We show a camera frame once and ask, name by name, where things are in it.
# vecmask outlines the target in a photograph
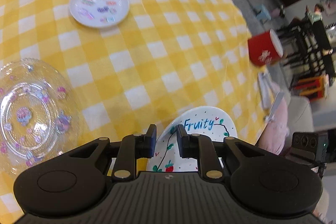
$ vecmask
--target glass plate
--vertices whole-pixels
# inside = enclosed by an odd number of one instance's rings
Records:
[[[0,70],[0,167],[23,170],[76,147],[78,111],[70,86],[47,63],[23,59]]]

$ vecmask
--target blue stool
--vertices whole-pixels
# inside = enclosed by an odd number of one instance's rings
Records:
[[[262,23],[272,19],[271,14],[263,4],[253,7],[253,10],[256,13],[257,20]]]

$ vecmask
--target mug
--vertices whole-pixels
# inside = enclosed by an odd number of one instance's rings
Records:
[[[250,60],[258,67],[279,61],[284,55],[280,39],[273,29],[250,38],[248,47]]]

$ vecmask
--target white plate with drawing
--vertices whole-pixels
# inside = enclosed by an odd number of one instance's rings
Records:
[[[70,13],[79,23],[92,28],[117,25],[129,12],[128,0],[70,0]]]
[[[154,157],[148,161],[147,171],[193,172],[197,160],[182,159],[176,140],[176,126],[184,125],[188,134],[206,135],[212,141],[222,142],[227,136],[237,138],[236,127],[230,116],[217,107],[196,107],[173,120],[156,141]]]

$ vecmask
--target white sofa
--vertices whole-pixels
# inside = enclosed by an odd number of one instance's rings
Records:
[[[314,132],[312,111],[310,102],[306,97],[291,95],[287,88],[282,88],[285,92],[285,100],[288,106],[288,128],[289,136],[285,140],[283,151],[292,145],[294,132]]]

